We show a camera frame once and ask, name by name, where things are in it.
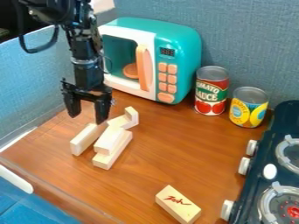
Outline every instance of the orange button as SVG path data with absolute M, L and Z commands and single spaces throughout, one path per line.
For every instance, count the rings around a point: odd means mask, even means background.
M 174 96 L 172 94 L 166 94 L 166 93 L 159 93 L 158 94 L 158 99 L 161 102 L 168 102 L 168 103 L 172 103 L 174 101 Z
M 159 71 L 165 73 L 166 70 L 167 70 L 167 64 L 163 62 L 159 63 Z
M 168 82 L 170 84 L 176 84 L 177 83 L 177 76 L 175 76 L 175 75 L 169 75 L 168 76 Z
M 160 73 L 159 74 L 159 80 L 160 81 L 166 81 L 166 73 Z
M 161 91 L 166 91 L 166 87 L 167 87 L 166 83 L 162 83 L 162 82 L 159 83 L 159 89 Z
M 168 92 L 170 94 L 175 94 L 177 92 L 177 86 L 174 85 L 168 85 Z
M 168 73 L 176 74 L 177 73 L 177 65 L 168 65 Z

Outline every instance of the can lid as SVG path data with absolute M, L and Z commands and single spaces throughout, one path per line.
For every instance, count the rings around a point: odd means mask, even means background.
M 228 72 L 221 66 L 203 66 L 197 71 L 199 79 L 209 81 L 223 81 L 228 78 Z
M 238 87 L 233 91 L 233 97 L 246 103 L 261 104 L 268 101 L 265 91 L 257 87 Z

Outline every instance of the stove knob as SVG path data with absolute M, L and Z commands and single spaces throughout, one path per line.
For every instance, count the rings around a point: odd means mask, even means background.
M 256 149 L 257 149 L 257 141 L 255 140 L 249 140 L 247 148 L 246 148 L 246 154 L 248 156 L 253 156 Z
M 231 216 L 233 210 L 233 201 L 226 199 L 223 202 L 220 218 L 225 221 L 229 221 L 229 217 Z
M 277 174 L 277 168 L 274 164 L 267 164 L 262 172 L 265 179 L 274 179 Z
M 250 158 L 243 157 L 240 161 L 238 173 L 246 175 L 249 168 Z

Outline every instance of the stove burner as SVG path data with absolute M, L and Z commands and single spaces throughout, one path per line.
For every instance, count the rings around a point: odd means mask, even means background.
M 299 207 L 297 206 L 288 207 L 288 214 L 290 217 L 294 219 L 299 219 Z
M 274 182 L 262 194 L 259 212 L 267 224 L 299 224 L 299 188 Z
M 275 155 L 280 165 L 299 174 L 299 138 L 285 136 L 285 140 L 276 146 Z

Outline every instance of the microwave handle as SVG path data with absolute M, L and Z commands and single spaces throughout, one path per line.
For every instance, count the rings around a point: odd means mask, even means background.
M 146 45 L 139 45 L 136 48 L 136 64 L 140 89 L 149 92 L 153 80 L 153 64 Z

